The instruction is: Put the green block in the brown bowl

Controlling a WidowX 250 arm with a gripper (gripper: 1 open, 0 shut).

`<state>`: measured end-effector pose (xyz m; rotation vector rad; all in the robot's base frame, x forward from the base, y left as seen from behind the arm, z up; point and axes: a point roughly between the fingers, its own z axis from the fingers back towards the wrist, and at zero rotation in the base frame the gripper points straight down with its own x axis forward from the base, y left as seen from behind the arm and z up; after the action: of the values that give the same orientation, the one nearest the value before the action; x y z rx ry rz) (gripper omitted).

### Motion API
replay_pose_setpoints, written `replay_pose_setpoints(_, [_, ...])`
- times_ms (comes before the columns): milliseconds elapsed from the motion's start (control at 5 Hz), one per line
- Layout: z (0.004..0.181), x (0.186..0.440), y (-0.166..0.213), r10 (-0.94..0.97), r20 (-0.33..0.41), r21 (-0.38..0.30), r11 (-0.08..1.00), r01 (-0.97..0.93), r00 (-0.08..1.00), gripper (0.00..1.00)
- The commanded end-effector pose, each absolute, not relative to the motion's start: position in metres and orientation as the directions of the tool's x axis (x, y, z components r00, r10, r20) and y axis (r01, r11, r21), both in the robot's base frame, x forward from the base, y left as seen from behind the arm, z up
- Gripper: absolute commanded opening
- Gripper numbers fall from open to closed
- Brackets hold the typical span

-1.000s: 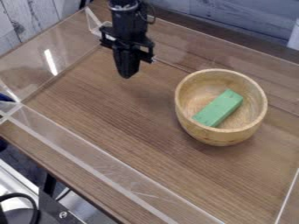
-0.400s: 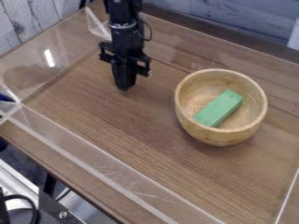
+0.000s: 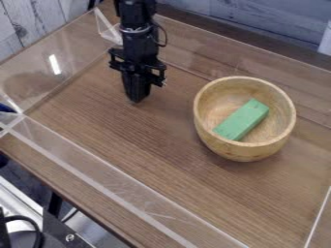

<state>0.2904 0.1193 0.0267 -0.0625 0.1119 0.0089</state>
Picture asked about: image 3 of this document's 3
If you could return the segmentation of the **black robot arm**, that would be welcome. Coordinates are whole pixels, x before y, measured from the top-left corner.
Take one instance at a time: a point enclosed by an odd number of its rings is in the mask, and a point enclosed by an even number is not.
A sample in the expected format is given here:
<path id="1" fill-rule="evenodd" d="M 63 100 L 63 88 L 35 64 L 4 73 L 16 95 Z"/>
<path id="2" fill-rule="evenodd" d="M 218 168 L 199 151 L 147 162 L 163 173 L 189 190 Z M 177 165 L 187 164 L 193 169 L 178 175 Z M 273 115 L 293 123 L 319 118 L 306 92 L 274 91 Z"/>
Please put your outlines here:
<path id="1" fill-rule="evenodd" d="M 166 64 L 158 59 L 159 31 L 165 28 L 154 20 L 155 0 L 114 0 L 117 15 L 121 17 L 119 30 L 122 48 L 111 48 L 110 68 L 122 73 L 126 95 L 139 103 L 149 95 L 151 86 L 166 83 Z"/>

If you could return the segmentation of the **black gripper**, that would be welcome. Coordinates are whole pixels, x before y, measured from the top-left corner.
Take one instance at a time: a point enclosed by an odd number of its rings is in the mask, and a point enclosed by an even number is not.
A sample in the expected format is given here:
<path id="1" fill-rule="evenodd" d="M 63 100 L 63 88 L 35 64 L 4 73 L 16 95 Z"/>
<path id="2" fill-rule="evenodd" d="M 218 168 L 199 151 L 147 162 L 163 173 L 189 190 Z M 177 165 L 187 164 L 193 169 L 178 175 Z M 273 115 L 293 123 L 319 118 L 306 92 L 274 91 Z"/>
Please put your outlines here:
<path id="1" fill-rule="evenodd" d="M 166 82 L 166 64 L 158 59 L 159 34 L 157 27 L 122 32 L 123 48 L 113 48 L 110 67 L 122 73 L 126 95 L 139 103 L 149 95 L 151 85 Z"/>

